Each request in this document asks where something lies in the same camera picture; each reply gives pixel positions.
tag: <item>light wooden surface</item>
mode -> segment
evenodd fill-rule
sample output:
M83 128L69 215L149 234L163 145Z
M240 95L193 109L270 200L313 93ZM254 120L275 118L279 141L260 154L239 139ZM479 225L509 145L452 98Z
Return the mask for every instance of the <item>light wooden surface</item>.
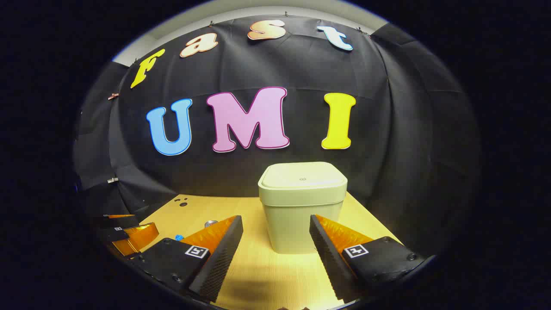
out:
M228 310L326 310L344 304L335 297L318 253L272 250L258 197L178 195L141 223L154 222L159 230L159 236L142 251L162 238L187 237L209 220L234 215L242 217L243 236L214 305ZM338 222L373 239L389 236L398 240L349 193Z

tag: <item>blue letter u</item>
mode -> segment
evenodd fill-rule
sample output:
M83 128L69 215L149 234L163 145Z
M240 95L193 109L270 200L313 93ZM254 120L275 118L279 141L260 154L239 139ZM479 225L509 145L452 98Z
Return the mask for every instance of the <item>blue letter u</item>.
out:
M176 112L176 122L178 123L178 131L180 136L178 140L170 142L166 139L165 125L163 123L163 115L165 108L156 108L147 113L145 118L149 121L151 128L151 138L153 145L159 153L167 156L178 155L184 153L191 143L191 127L188 108L191 106L191 99L182 99L174 102L170 109Z

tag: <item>white container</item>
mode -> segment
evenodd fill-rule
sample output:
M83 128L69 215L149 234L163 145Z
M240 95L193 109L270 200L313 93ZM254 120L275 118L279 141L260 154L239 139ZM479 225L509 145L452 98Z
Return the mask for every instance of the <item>white container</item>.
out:
M310 216L338 221L348 180L330 163L269 166L258 181L272 248L280 254L315 252Z

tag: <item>letter m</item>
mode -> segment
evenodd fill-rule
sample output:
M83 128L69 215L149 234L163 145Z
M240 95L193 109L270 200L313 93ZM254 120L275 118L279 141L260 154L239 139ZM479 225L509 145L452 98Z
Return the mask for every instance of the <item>letter m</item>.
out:
M219 93L207 98L212 106L216 129L216 143L212 145L215 152L225 153L235 150L236 143L230 139L230 129L239 144L249 148L256 127L260 136L255 141L258 148L283 148L289 145L289 138L283 130L283 98L287 90L282 87L265 87L260 89L245 112L232 93Z

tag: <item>blue object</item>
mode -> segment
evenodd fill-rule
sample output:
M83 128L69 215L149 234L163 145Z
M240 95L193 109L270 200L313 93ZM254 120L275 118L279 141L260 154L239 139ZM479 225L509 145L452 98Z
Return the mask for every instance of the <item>blue object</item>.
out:
M329 42L331 42L334 46L346 51L352 50L352 45L343 42L343 39L341 39L346 38L346 35L338 32L337 29L327 26L318 26L317 29L323 31L327 37L327 40L329 40Z
M165 135L165 125L163 123L163 115L166 113L165 108L156 108L147 113L145 118L149 121L151 130L151 138L153 146L159 153L167 156L178 155L184 153L191 143L191 127L189 107L191 99L182 99L174 102L170 109L176 112L176 123L180 137L176 141L168 141Z

